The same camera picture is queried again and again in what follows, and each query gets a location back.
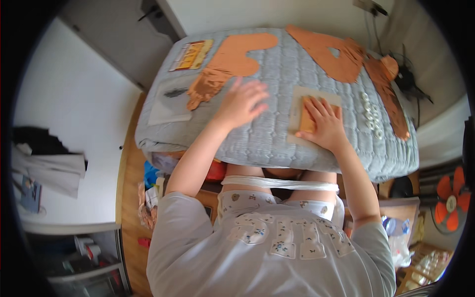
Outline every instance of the white buttons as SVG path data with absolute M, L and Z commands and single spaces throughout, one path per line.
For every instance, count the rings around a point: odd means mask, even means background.
M 363 99 L 363 101 L 370 100 L 370 98 L 368 97 L 368 94 L 366 94 L 365 92 L 361 92 L 361 99 Z
M 378 139 L 383 139 L 383 131 L 382 130 L 374 130 L 374 137 Z
M 367 112 L 371 112 L 371 103 L 365 101 L 363 103 L 363 107 L 364 107 L 364 110 L 366 110 Z
M 363 107 L 365 110 L 364 117 L 366 118 L 366 125 L 373 131 L 373 135 L 377 139 L 383 139 L 383 131 L 380 125 L 380 111 L 376 104 L 370 102 L 368 94 L 360 92 L 363 100 Z
M 379 113 L 380 113 L 379 110 L 378 110 L 378 107 L 377 107 L 376 105 L 374 105 L 374 104 L 371 105 L 371 113 L 372 113 L 373 115 L 379 115 Z
M 364 116 L 368 119 L 368 121 L 374 121 L 374 117 L 370 112 L 365 112 Z
M 374 130 L 374 122 L 373 122 L 373 121 L 366 121 L 366 125 L 367 125 L 368 128 L 370 128 L 371 130 Z

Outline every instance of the person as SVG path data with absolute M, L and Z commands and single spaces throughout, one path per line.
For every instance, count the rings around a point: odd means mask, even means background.
M 393 296 L 388 236 L 376 192 L 345 136 L 342 110 L 322 99 L 305 107 L 316 131 L 296 136 L 331 151 L 340 166 L 353 217 L 351 240 L 311 202 L 334 204 L 335 191 L 295 190 L 279 203 L 265 187 L 225 184 L 215 226 L 194 197 L 228 133 L 264 112 L 266 85 L 238 77 L 213 119 L 178 162 L 158 205 L 147 278 L 155 296 Z M 263 176 L 228 164 L 227 175 Z M 336 183 L 307 171 L 303 180 Z

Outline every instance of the orange fan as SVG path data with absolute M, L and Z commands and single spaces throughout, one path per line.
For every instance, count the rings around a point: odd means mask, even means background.
M 470 192 L 460 193 L 465 185 L 464 170 L 460 166 L 455 169 L 453 184 L 452 189 L 447 175 L 440 179 L 437 195 L 442 201 L 437 202 L 434 214 L 436 223 L 445 224 L 449 231 L 455 231 L 458 228 L 458 209 L 466 213 L 470 203 Z

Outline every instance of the quilted pattern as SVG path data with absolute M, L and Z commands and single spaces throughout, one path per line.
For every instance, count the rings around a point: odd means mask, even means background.
M 251 51 L 248 57 L 261 65 L 251 77 L 268 84 L 269 109 L 255 121 L 234 129 L 219 148 L 216 157 L 228 163 L 260 167 L 290 167 L 315 171 L 340 172 L 333 154 L 325 149 L 313 149 L 286 141 L 290 104 L 294 85 L 338 94 L 342 98 L 343 124 L 351 144 L 374 182 L 385 181 L 415 171 L 419 166 L 416 132 L 406 116 L 410 138 L 397 138 L 388 114 L 366 70 L 362 67 L 357 82 L 348 84 L 327 77 L 307 52 L 283 29 L 240 29 L 186 37 L 173 46 L 155 78 L 143 105 L 135 133 L 137 146 L 145 153 L 187 149 L 217 111 L 221 100 L 234 79 L 209 102 L 202 102 L 188 122 L 148 126 L 159 83 L 165 79 L 197 74 L 201 69 L 169 72 L 181 45 L 203 39 L 213 39 L 213 47 L 204 65 L 228 35 L 268 32 L 279 38 L 276 47 Z M 402 96 L 393 85 L 400 101 Z M 373 136 L 366 125 L 360 92 L 366 92 L 370 102 L 379 107 L 383 138 Z

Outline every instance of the right hand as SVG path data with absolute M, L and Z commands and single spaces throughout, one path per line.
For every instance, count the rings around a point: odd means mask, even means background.
M 335 150 L 350 144 L 345 135 L 342 120 L 342 108 L 339 107 L 336 114 L 330 104 L 322 98 L 318 101 L 311 97 L 311 102 L 305 102 L 305 108 L 313 117 L 316 128 L 314 133 L 299 131 L 295 136 L 318 144 L 324 149 L 335 153 Z
M 243 78 L 237 77 L 214 115 L 214 121 L 230 131 L 252 121 L 269 108 L 262 103 L 269 97 L 266 89 L 267 85 L 258 80 L 243 84 Z

